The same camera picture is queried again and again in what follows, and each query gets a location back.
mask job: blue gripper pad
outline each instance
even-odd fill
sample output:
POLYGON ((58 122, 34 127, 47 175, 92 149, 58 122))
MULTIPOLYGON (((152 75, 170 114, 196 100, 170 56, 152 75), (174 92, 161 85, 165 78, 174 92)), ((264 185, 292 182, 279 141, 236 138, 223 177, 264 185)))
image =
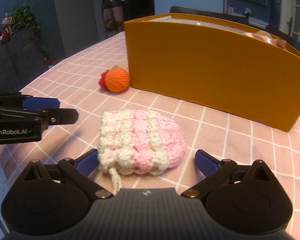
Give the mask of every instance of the blue gripper pad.
POLYGON ((99 165, 98 150, 90 151, 83 159, 79 160, 76 165, 76 169, 80 171, 84 176, 88 176, 99 165))
POLYGON ((59 108, 60 102, 57 98, 28 98, 22 103, 22 107, 28 110, 59 108))
POLYGON ((217 171, 221 167, 221 161, 212 157, 203 150, 197 150, 194 156, 195 166, 206 177, 217 171))

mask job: gray cabinet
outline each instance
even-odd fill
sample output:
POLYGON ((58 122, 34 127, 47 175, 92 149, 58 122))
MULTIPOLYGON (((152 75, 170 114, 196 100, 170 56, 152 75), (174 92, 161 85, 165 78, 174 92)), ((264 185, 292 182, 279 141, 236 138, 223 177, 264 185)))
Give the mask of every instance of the gray cabinet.
POLYGON ((19 91, 46 70, 30 27, 0 41, 0 92, 19 91))
POLYGON ((7 46, 0 42, 0 92, 19 91, 22 87, 13 68, 7 46))

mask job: stuffed toy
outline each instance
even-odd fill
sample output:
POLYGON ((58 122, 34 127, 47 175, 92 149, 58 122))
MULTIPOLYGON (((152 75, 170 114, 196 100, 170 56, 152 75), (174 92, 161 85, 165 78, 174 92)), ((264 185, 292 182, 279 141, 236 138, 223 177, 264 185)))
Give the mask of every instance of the stuffed toy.
POLYGON ((100 87, 111 92, 124 91, 129 86, 129 83, 128 73, 118 66, 114 66, 111 70, 102 73, 99 80, 100 87))
POLYGON ((111 175, 114 194, 123 187, 120 174, 160 175, 177 167, 186 150, 180 126, 154 110, 123 109, 102 115, 99 169, 111 175))

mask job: drawstring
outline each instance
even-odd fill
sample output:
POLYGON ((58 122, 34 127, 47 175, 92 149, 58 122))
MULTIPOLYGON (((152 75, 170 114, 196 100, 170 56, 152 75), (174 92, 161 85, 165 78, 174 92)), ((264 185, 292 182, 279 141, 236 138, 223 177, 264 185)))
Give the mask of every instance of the drawstring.
POLYGON ((111 175, 112 185, 113 185, 113 194, 116 195, 119 190, 122 188, 121 177, 118 174, 115 167, 109 169, 109 174, 111 175))

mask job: genrobot.ai logo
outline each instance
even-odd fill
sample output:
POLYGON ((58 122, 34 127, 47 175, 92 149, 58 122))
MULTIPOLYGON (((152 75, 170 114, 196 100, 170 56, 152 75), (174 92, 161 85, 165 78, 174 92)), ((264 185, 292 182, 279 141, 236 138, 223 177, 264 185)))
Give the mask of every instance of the genrobot.ai logo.
POLYGON ((27 129, 18 130, 0 130, 0 135, 27 134, 27 129))

